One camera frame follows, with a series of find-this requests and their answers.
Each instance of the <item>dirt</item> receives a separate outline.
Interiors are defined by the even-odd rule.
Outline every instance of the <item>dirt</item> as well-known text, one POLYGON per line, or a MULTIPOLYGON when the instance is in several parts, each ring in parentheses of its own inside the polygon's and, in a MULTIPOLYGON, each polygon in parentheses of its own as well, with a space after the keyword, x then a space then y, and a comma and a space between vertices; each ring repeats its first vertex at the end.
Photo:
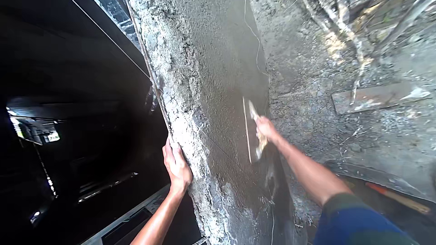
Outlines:
MULTIPOLYGON (((337 34, 319 5, 308 3, 331 33, 316 24, 303 0, 251 0, 270 77, 271 119, 278 131, 317 162, 340 160, 395 174, 436 201, 436 99, 337 115, 331 95, 352 90, 359 62, 346 35, 337 34)), ((421 81, 434 93, 435 31, 433 26, 393 44, 379 63, 365 69, 361 88, 421 81)), ((371 44, 367 37, 364 50, 371 44)), ((321 210, 289 168, 287 176, 297 217, 302 224, 316 222, 321 210)))

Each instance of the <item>hand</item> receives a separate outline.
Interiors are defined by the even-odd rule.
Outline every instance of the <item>hand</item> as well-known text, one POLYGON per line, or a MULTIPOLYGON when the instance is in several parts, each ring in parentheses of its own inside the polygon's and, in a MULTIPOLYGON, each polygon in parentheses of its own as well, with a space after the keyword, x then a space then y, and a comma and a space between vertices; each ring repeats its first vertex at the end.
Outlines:
POLYGON ((175 192, 185 193, 187 187, 192 181, 192 172, 183 158, 182 149, 180 147, 172 149, 170 146, 170 138, 167 138, 167 143, 162 147, 163 163, 167 168, 171 179, 171 188, 175 192))
POLYGON ((268 141, 273 141, 279 136, 274 124, 266 116, 260 116, 256 120, 256 125, 258 132, 263 134, 268 141))

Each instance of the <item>rock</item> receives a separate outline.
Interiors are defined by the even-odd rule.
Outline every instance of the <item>rock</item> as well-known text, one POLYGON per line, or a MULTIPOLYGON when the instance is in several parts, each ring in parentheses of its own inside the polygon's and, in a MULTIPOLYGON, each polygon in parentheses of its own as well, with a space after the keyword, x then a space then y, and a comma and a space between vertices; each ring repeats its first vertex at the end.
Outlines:
POLYGON ((304 35, 309 34, 309 31, 306 28, 301 28, 300 32, 303 33, 304 35))
POLYGON ((412 36, 409 37, 409 39, 407 40, 408 43, 412 44, 414 42, 417 42, 421 39, 421 36, 418 34, 413 34, 412 36))
POLYGON ((287 84, 280 85, 276 88, 277 93, 279 94, 287 94, 291 92, 291 87, 287 84))
POLYGON ((357 143, 351 143, 348 145, 350 147, 350 149, 354 152, 361 152, 362 151, 362 147, 360 147, 359 144, 357 143))

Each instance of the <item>blue sleeve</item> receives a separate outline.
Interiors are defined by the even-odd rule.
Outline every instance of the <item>blue sleeve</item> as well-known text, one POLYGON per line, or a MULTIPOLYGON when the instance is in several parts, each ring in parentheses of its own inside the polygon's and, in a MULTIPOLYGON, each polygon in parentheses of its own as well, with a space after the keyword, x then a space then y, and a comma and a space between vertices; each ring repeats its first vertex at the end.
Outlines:
POLYGON ((351 194, 323 207, 314 245, 418 245, 393 223, 351 194))

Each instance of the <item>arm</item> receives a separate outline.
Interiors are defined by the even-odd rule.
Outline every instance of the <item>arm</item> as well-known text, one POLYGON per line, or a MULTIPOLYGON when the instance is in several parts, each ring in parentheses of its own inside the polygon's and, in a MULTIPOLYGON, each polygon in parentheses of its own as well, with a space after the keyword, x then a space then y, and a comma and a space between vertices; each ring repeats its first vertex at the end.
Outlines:
POLYGON ((273 123, 262 116, 256 121, 258 131, 265 135, 286 158, 297 180, 320 204, 334 195, 351 193, 351 190, 332 172, 286 141, 274 128, 273 123))
POLYGON ((171 179, 170 192, 156 213, 136 235, 131 245, 159 245, 164 241, 168 228, 173 221, 177 208, 192 181, 192 173, 183 158, 182 150, 167 144, 162 148, 163 162, 171 179))

